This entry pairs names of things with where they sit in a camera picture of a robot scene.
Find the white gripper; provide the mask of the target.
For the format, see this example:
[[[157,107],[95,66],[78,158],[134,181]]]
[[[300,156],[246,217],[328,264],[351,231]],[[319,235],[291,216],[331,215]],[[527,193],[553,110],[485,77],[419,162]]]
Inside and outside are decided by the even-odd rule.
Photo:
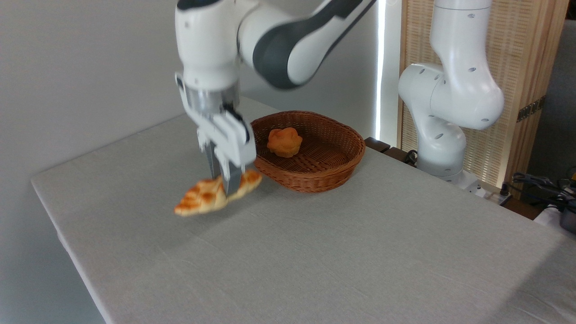
[[[230,197],[239,190],[243,170],[256,157],[252,127],[236,109],[239,82],[218,91],[196,90],[178,72],[175,82],[185,112],[196,124],[211,177],[222,176],[225,194]]]

